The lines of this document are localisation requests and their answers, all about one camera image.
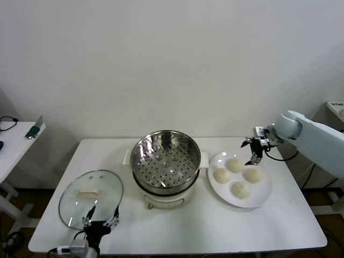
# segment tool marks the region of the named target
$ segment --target small table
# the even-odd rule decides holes
[[[0,132],[0,141],[4,142],[0,150],[0,187],[9,193],[6,198],[0,196],[0,209],[16,221],[9,233],[19,231],[22,227],[35,228],[39,221],[27,216],[33,208],[32,203],[27,203],[21,211],[9,202],[12,196],[17,197],[19,193],[5,181],[8,174],[45,129],[45,124],[43,124],[35,139],[25,138],[26,133],[34,124],[35,122],[17,122],[15,127]],[[2,128],[8,128],[11,125],[13,122],[1,122]]]
[[[55,190],[29,249],[47,252],[69,245],[76,230],[59,217],[59,200],[76,177],[96,169],[117,173],[124,185],[120,224],[101,240],[101,254],[208,254],[318,248],[327,244],[315,216],[284,162],[264,158],[273,182],[271,196],[257,209],[222,201],[199,177],[189,203],[170,210],[147,208],[129,166],[122,162],[137,139],[86,139],[79,144]],[[209,157],[240,149],[244,138],[195,138]],[[241,149],[248,154],[249,148]],[[270,152],[282,158],[276,148]]]

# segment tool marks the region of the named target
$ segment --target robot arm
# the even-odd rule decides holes
[[[263,152],[287,141],[323,170],[344,179],[344,134],[335,129],[313,122],[300,113],[287,111],[275,124],[256,127],[255,135],[242,144],[242,147],[250,144],[252,151],[251,160],[246,164],[258,164]]]

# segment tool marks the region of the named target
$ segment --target metal rim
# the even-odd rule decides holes
[[[70,185],[73,184],[73,183],[74,183],[76,180],[78,180],[80,177],[82,177],[82,176],[84,176],[84,175],[87,175],[87,174],[89,174],[89,173],[97,172],[97,171],[106,171],[106,172],[110,172],[110,173],[112,173],[112,174],[114,174],[115,176],[118,177],[118,179],[119,179],[119,181],[120,181],[120,184],[121,184],[121,186],[122,186],[122,194],[121,194],[121,197],[120,197],[120,200],[119,200],[117,206],[119,206],[119,204],[122,202],[122,198],[123,198],[123,194],[124,194],[124,185],[123,185],[122,179],[121,179],[115,172],[112,172],[112,171],[107,170],[107,169],[96,169],[96,170],[92,170],[92,171],[86,172],[85,174],[82,174],[82,175],[78,176],[78,177],[75,178],[71,183],[69,183],[69,184],[67,185],[67,187],[64,189],[64,191],[63,191],[63,193],[62,193],[62,195],[61,195],[61,197],[60,197],[60,200],[59,200],[59,217],[60,217],[61,221],[63,222],[63,224],[65,224],[67,227],[72,228],[72,229],[74,229],[74,230],[80,230],[79,228],[68,226],[68,225],[65,223],[65,221],[62,219],[62,217],[61,217],[61,212],[60,212],[60,205],[61,205],[62,197],[65,195],[66,190],[70,187]]]

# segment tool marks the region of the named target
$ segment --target steamed bun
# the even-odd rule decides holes
[[[244,173],[244,178],[252,183],[258,183],[264,178],[264,172],[259,168],[250,168]]]
[[[243,181],[235,183],[233,186],[233,191],[240,199],[245,199],[249,196],[248,184]]]
[[[228,183],[231,180],[231,172],[225,168],[220,168],[214,172],[214,178],[217,182],[221,184]]]
[[[234,172],[234,173],[238,173],[242,170],[245,169],[245,164],[242,160],[239,160],[239,159],[236,159],[236,158],[233,158],[233,159],[230,159],[226,162],[226,167]]]

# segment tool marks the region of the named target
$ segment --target floor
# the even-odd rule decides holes
[[[24,205],[28,202],[34,203],[34,209],[30,213],[30,217],[33,218],[40,218],[44,212],[45,207],[47,206],[53,192],[52,191],[44,191],[44,192],[33,192],[33,191],[20,191],[20,195],[17,198],[12,198],[11,203],[13,203],[19,209],[22,209]],[[309,205],[328,205],[331,204],[331,200],[327,197],[324,192],[306,192],[304,193]],[[4,239],[7,235],[7,232],[11,228],[13,224],[13,220],[8,217],[3,212],[0,213],[1,219],[1,228],[0,234],[1,238]],[[322,215],[317,216],[318,222],[321,226],[329,229],[337,238],[340,239],[342,245],[344,245],[344,221],[340,217],[340,215]],[[22,229],[23,235],[26,237],[22,248],[18,251],[14,252],[13,255],[15,258],[24,258],[31,254],[31,252],[27,249],[28,242],[30,241],[30,236],[34,230],[32,229]],[[318,249],[321,253],[317,253],[316,250],[300,250],[294,253],[291,253],[288,257],[290,258],[321,258],[321,257],[328,257],[328,258],[336,258],[340,257],[341,249],[336,244],[334,240],[328,237],[328,245],[327,247]],[[33,258],[43,258],[46,257],[46,254],[33,254]],[[255,254],[223,254],[223,255],[190,255],[190,256],[177,256],[176,258],[226,258],[226,257],[237,257],[237,258],[254,258],[256,257]],[[4,252],[1,248],[0,250],[0,258],[7,258],[4,255]]]

